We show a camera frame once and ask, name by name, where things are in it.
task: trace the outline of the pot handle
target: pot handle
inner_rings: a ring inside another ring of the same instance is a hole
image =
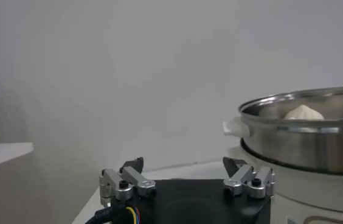
[[[243,123],[241,117],[235,117],[230,121],[223,122],[223,131],[225,135],[231,135],[238,138],[250,137],[250,128]]]

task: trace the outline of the black screw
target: black screw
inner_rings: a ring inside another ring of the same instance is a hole
[[[128,182],[127,182],[126,180],[121,180],[121,181],[119,182],[119,188],[120,188],[120,189],[126,189],[126,188],[128,188]]]
[[[251,181],[251,185],[252,185],[253,187],[259,187],[259,186],[261,186],[261,184],[262,184],[262,182],[261,182],[261,180],[258,179],[258,178],[254,178],[254,179]]]

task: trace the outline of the dumpling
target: dumpling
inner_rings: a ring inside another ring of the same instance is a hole
[[[322,120],[324,117],[316,110],[301,105],[286,114],[285,119]]]

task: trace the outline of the yellow wire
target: yellow wire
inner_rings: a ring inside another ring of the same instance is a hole
[[[136,224],[136,214],[135,214],[135,211],[131,207],[125,207],[125,209],[129,210],[133,214],[134,224]]]

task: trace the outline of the black cord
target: black cord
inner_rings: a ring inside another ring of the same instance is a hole
[[[124,203],[116,203],[112,207],[104,208],[95,212],[94,216],[85,224],[102,224],[112,221],[113,217],[125,210]]]

